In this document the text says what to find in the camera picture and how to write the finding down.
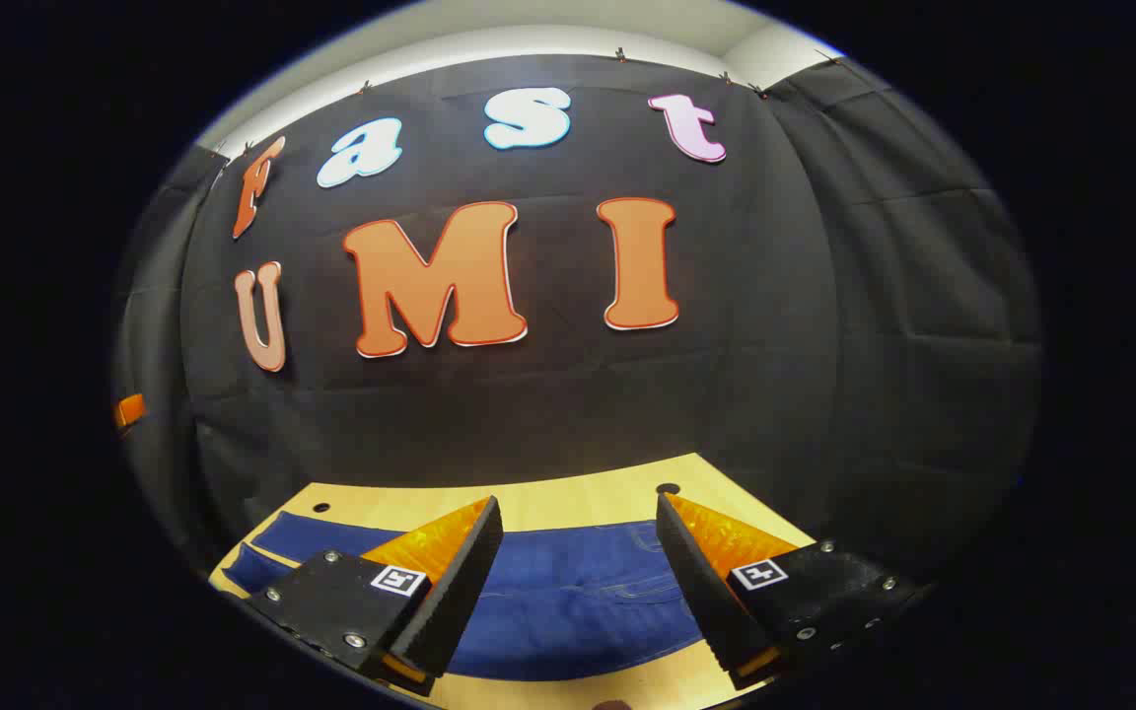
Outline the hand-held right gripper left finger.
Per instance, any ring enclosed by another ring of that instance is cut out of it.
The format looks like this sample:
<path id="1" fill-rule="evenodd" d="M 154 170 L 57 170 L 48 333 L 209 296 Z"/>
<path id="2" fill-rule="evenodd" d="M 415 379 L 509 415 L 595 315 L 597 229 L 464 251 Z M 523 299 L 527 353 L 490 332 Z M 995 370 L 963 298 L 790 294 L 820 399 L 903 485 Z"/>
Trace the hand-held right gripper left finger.
<path id="1" fill-rule="evenodd" d="M 486 496 L 361 554 L 324 545 L 249 615 L 344 673 L 428 696 L 456 655 L 504 538 Z"/>

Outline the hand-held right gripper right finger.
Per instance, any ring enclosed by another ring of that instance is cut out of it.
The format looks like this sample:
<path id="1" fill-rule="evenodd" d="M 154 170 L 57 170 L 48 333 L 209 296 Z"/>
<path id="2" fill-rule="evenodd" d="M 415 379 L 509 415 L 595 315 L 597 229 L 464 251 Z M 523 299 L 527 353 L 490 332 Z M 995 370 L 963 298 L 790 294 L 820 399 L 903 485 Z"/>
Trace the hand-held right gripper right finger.
<path id="1" fill-rule="evenodd" d="M 735 690 L 828 669 L 924 602 L 924 585 L 838 540 L 790 542 L 668 491 L 657 536 Z"/>

